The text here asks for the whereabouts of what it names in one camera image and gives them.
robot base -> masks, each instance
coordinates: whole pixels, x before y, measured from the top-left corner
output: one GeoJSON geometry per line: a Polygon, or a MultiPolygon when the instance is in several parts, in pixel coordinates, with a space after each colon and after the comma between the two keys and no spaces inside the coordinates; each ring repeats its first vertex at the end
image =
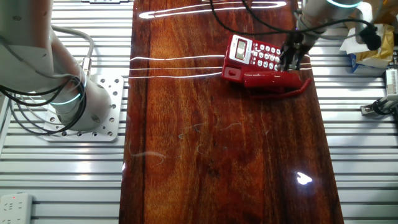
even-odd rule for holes
{"type": "MultiPolygon", "coordinates": [[[[111,97],[111,110],[108,117],[91,131],[64,131],[62,133],[44,136],[48,142],[112,142],[118,137],[119,117],[123,95],[124,79],[122,76],[90,75],[91,80],[105,88],[111,97]]],[[[52,123],[60,123],[57,116],[47,112],[45,117],[52,123]]],[[[45,123],[44,128],[59,130],[63,125],[45,123]]]]}

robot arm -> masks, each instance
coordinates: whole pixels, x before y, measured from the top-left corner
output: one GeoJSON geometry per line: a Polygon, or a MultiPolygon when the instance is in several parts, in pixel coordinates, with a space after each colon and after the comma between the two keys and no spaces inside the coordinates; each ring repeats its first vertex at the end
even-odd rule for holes
{"type": "Polygon", "coordinates": [[[41,97],[46,101],[52,99],[50,104],[65,126],[78,120],[71,130],[91,130],[106,119],[111,98],[88,77],[91,60],[85,58],[83,68],[80,67],[55,35],[54,31],[64,31],[50,24],[52,4],[52,0],[0,0],[0,87],[9,94],[17,91],[29,94],[65,84],[56,98],[52,99],[55,95],[52,92],[41,97]],[[71,77],[83,83],[82,92],[69,83],[71,77]],[[86,106],[79,115],[81,98],[85,98],[86,106]]]}
{"type": "MultiPolygon", "coordinates": [[[[357,10],[357,19],[372,21],[371,5],[362,0],[308,0],[297,18],[297,30],[311,29],[328,22],[346,19],[355,10],[357,10]]],[[[301,59],[325,31],[326,27],[323,27],[310,32],[289,34],[282,46],[279,68],[281,70],[300,70],[301,59]]],[[[375,31],[364,24],[356,23],[357,42],[367,44],[371,50],[378,49],[381,40],[375,31]]]]}

glossy wood surface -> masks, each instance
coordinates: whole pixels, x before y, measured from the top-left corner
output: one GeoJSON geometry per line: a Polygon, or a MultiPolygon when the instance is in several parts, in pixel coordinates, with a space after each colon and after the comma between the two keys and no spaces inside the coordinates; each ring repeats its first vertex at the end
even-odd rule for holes
{"type": "MultiPolygon", "coordinates": [[[[228,26],[268,30],[239,1],[217,3],[228,26]]],[[[296,5],[253,3],[285,29],[296,5]]],[[[314,84],[250,100],[220,78],[230,35],[208,2],[135,0],[119,222],[343,223],[314,84]]],[[[285,35],[249,38],[282,45],[285,35]]]]}

red telephone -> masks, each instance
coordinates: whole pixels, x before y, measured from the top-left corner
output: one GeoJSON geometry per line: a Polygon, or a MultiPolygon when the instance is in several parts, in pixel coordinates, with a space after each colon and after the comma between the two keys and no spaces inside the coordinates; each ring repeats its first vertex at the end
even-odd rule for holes
{"type": "Polygon", "coordinates": [[[232,35],[221,78],[243,83],[244,87],[252,90],[251,98],[254,99],[281,99],[301,94],[312,79],[307,79],[302,85],[296,73],[278,71],[279,55],[280,49],[275,45],[232,35]],[[260,94],[253,95],[258,93],[258,89],[262,90],[260,94]]]}

power strip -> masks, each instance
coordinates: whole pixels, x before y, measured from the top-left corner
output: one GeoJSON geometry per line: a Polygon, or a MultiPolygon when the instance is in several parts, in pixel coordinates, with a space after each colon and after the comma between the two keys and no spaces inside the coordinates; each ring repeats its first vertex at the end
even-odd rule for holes
{"type": "Polygon", "coordinates": [[[0,198],[0,224],[30,224],[32,196],[27,193],[0,198]]]}

